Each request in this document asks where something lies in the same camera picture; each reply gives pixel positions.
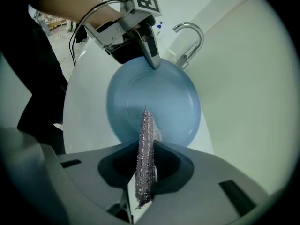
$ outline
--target chrome faucet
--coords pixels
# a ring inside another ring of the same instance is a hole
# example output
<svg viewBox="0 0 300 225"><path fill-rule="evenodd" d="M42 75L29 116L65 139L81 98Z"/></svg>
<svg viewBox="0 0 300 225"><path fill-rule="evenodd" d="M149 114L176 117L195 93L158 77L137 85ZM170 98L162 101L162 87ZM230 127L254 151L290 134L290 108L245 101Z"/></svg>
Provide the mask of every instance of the chrome faucet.
<svg viewBox="0 0 300 225"><path fill-rule="evenodd" d="M194 23L191 23L191 22L182 22L182 23L179 23L178 25L176 25L175 27L173 27L173 30L175 32L179 32L181 29L184 29L184 28L194 29L197 32L197 34L199 35L199 42L195 46L195 48L189 53L189 55L186 55L186 54L181 55L181 57L176 62L176 65L178 67L180 67L182 70L185 69L189 65L188 62L200 50L200 48L202 47L203 42L204 42L204 34L203 34L202 30L196 24L194 24Z"/></svg>

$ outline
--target floor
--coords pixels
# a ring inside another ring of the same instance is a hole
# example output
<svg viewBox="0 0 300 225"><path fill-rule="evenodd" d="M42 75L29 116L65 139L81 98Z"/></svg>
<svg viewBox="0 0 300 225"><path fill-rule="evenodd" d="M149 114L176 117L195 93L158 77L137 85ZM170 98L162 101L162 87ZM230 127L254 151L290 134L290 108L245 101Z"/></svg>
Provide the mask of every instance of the floor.
<svg viewBox="0 0 300 225"><path fill-rule="evenodd" d="M72 33L66 31L65 25L59 26L51 30L51 32L52 34L48 36L48 39L51 43L57 60L60 62L62 72L66 80L69 81L74 67L72 57L69 51L69 41L72 36ZM74 50L77 58L79 57L85 44L86 42L79 44L75 43Z"/></svg>

